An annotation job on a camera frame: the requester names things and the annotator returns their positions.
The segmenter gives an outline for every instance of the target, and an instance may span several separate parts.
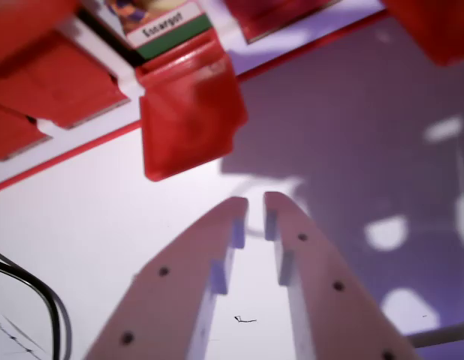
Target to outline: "black wire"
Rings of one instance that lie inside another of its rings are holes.
[[[0,272],[31,287],[44,300],[52,321],[53,360],[60,360],[60,318],[49,287],[34,275],[0,262]]]
[[[16,269],[22,270],[28,274],[30,272],[26,271],[24,268],[7,258],[4,254],[0,253],[0,260],[10,266],[13,266]],[[67,308],[65,307],[64,302],[60,298],[59,295],[53,289],[45,284],[47,289],[49,290],[50,294],[52,294],[53,300],[55,300],[55,303],[59,307],[60,312],[62,313],[62,319],[63,319],[63,325],[64,325],[64,333],[65,333],[65,349],[64,349],[64,355],[62,356],[63,360],[70,360],[72,356],[72,324],[70,321],[70,317],[68,316]]]

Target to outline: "red edge trim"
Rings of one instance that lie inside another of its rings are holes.
[[[290,52],[285,53],[284,55],[281,55],[271,61],[268,61],[264,64],[261,64],[249,71],[246,71],[245,73],[240,74],[237,76],[237,80],[241,83],[243,81],[250,80],[252,77],[256,77],[257,75],[260,75],[262,73],[265,73],[268,70],[271,70],[280,64],[283,64],[284,62],[288,62],[289,60],[302,55],[303,53],[307,53],[308,51],[311,51],[313,49],[316,49],[318,47],[322,47],[323,45],[326,45],[328,43],[331,43],[332,41],[336,41],[347,34],[354,32],[358,29],[361,29],[365,26],[368,26],[372,23],[375,23],[376,21],[382,20],[385,17],[388,17],[389,13],[387,10],[382,10],[379,11],[378,13],[374,13],[373,15],[370,15],[364,19],[361,19],[357,22],[353,22],[350,25],[345,26],[344,28],[341,28],[331,34],[325,35],[317,40],[314,40],[310,43],[307,43],[306,45],[303,45],[297,49],[294,49]],[[63,154],[60,154],[57,157],[54,157],[53,159],[50,159],[48,161],[45,161],[44,163],[41,163],[35,167],[32,167],[31,169],[28,169],[18,175],[15,175],[11,178],[8,178],[5,181],[0,182],[0,190],[5,189],[8,186],[11,186],[12,184],[15,184],[16,182],[19,182],[23,179],[28,178],[29,176],[32,176],[36,173],[39,173],[42,170],[45,170],[49,167],[52,167],[58,163],[61,163],[62,161],[65,161],[67,159],[72,158],[75,155],[82,154],[83,152],[86,152],[87,150],[90,150],[96,146],[99,146],[103,143],[106,143],[107,141],[111,141],[117,137],[120,137],[121,135],[124,135],[126,133],[129,133],[130,131],[133,131],[135,129],[138,129],[140,127],[140,120],[137,120],[135,122],[132,122],[131,124],[128,124],[124,127],[121,127],[120,129],[117,129],[111,133],[108,133],[106,135],[103,135],[97,139],[94,139],[87,144],[83,144],[77,148],[74,148],[70,151],[67,151]]]

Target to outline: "product label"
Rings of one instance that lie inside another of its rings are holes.
[[[167,32],[178,28],[190,20],[200,16],[202,10],[194,2],[188,2],[154,19],[147,24],[136,28],[127,34],[127,39],[133,47],[140,47]]]

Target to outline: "red plastic flap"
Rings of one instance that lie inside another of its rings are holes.
[[[125,99],[108,72],[57,31],[0,64],[0,104],[64,128]]]
[[[382,0],[438,65],[464,59],[464,0]]]
[[[280,29],[331,0],[225,0],[248,42]]]
[[[246,108],[234,69],[213,30],[137,71],[146,176],[159,181],[232,150]]]
[[[45,138],[25,116],[0,106],[0,161]]]
[[[70,16],[78,0],[0,0],[0,62]]]

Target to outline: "gray rod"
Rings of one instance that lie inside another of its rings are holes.
[[[431,347],[454,341],[464,340],[464,322],[460,324],[445,326],[437,330],[425,331],[419,334],[409,335],[407,337],[413,347]]]

